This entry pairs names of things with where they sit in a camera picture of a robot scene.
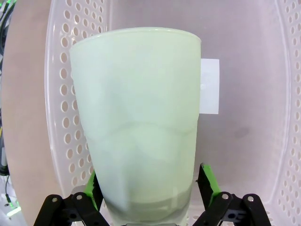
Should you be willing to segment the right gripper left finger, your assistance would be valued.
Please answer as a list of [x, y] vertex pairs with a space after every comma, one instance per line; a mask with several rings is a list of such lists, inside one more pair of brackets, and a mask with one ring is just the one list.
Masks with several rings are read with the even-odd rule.
[[48, 195], [35, 220], [36, 226], [70, 226], [82, 222], [86, 226], [106, 226], [107, 221], [100, 213], [103, 194], [95, 172], [83, 192], [62, 198], [58, 194]]

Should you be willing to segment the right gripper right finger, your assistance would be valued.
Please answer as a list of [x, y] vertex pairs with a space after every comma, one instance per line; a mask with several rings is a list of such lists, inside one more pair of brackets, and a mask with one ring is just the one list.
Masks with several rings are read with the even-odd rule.
[[243, 198], [221, 191], [209, 165], [201, 164], [196, 180], [205, 211], [195, 226], [220, 226], [231, 222], [235, 226], [268, 226], [269, 217], [260, 197], [246, 194]]

